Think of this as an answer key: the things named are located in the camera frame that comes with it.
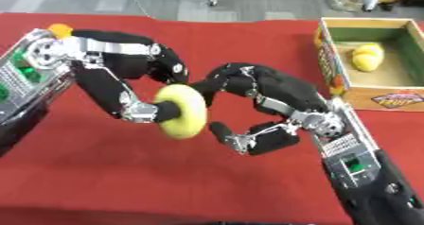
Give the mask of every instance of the red fabric surface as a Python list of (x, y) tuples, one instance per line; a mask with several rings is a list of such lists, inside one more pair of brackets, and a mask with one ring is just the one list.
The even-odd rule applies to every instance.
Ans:
[[(0, 15), (1, 50), (32, 28), (52, 23), (150, 36), (180, 54), (192, 81), (222, 63), (248, 61), (266, 63), (321, 90), (324, 86), (312, 44), (316, 22), (199, 24), (132, 16), (5, 13)], [(160, 87), (147, 79), (132, 84), (146, 99)], [(424, 197), (424, 146), (419, 142), (424, 113), (359, 115)], [(253, 112), (247, 99), (221, 94), (209, 120), (223, 120), (241, 132), (272, 118)], [(348, 224), (317, 150), (306, 134), (302, 137), (294, 147), (241, 157), (219, 145), (207, 130), (193, 139), (175, 141), (155, 125), (114, 120), (73, 86), (53, 103), (50, 115), (0, 159), (0, 213), (9, 214), (5, 217), (10, 222), (5, 224), (20, 224), (19, 218), (24, 217), (14, 216), (10, 208), (22, 208), (23, 214), (31, 208), (50, 211), (47, 214), (56, 214), (55, 210), (92, 211), (96, 217), (110, 213), (111, 224), (114, 219), (114, 224), (134, 224), (142, 215)], [(116, 213), (132, 215), (128, 220), (111, 218)], [(55, 218), (51, 224), (60, 223)], [(104, 219), (89, 221), (105, 224)]]

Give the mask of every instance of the robotic finger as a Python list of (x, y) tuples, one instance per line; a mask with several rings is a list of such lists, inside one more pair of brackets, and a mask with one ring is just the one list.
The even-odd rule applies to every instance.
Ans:
[(209, 129), (218, 141), (239, 154), (259, 155), (282, 147), (295, 145), (299, 137), (296, 126), (283, 123), (265, 123), (251, 127), (246, 134), (234, 134), (225, 124), (214, 122)]

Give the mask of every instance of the screw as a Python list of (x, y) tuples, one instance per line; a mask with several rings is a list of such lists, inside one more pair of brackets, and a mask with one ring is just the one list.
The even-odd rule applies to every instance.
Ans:
[(397, 192), (399, 192), (399, 186), (395, 183), (391, 183), (387, 185), (385, 191), (389, 194), (396, 194)]

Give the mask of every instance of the orange object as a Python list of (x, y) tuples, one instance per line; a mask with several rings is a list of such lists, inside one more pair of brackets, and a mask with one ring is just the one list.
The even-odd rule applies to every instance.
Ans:
[(74, 29), (68, 25), (54, 24), (49, 26), (48, 30), (51, 31), (56, 36), (56, 38), (61, 40), (66, 37), (70, 37)]

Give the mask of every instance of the yellow ball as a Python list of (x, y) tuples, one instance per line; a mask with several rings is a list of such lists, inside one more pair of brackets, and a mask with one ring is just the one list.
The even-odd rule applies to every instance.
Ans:
[(154, 98), (154, 103), (171, 101), (180, 108), (181, 116), (159, 126), (164, 133), (174, 139), (187, 139), (197, 135), (206, 124), (207, 108), (203, 96), (193, 88), (174, 84), (162, 88)]
[(361, 45), (353, 51), (353, 64), (358, 70), (376, 70), (384, 61), (384, 49), (377, 43)]
[(374, 55), (361, 54), (353, 57), (353, 64), (358, 70), (370, 72), (379, 68), (382, 58)]
[(74, 29), (68, 25), (54, 24), (49, 26), (48, 30), (51, 31), (57, 39), (61, 40), (71, 36)]
[(384, 57), (384, 49), (378, 43), (367, 43), (367, 44), (361, 45), (360, 47), (355, 49), (355, 51), (353, 51), (354, 56), (361, 55), (361, 54)]

